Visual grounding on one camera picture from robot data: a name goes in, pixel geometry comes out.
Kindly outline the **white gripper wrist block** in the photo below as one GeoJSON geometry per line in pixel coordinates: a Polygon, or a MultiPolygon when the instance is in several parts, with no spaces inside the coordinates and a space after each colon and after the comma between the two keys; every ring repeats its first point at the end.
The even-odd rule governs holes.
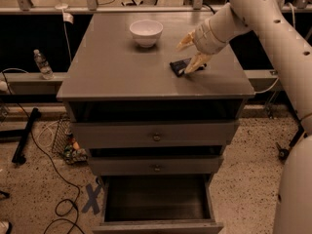
{"type": "Polygon", "coordinates": [[[209,62],[211,55],[218,54],[226,44],[215,37],[210,21],[206,19],[198,25],[194,31],[188,32],[176,45],[178,51],[182,51],[192,45],[195,45],[198,52],[186,66],[184,73],[193,73],[199,69],[200,66],[209,62]]]}

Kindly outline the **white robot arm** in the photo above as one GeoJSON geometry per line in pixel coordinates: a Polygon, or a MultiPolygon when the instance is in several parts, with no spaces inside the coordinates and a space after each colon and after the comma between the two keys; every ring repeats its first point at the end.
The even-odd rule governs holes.
{"type": "Polygon", "coordinates": [[[278,72],[279,80],[306,137],[290,152],[281,176],[273,234],[312,234],[312,48],[283,17],[284,0],[229,0],[212,17],[185,35],[182,50],[198,53],[191,73],[230,40],[253,31],[278,72]]]}

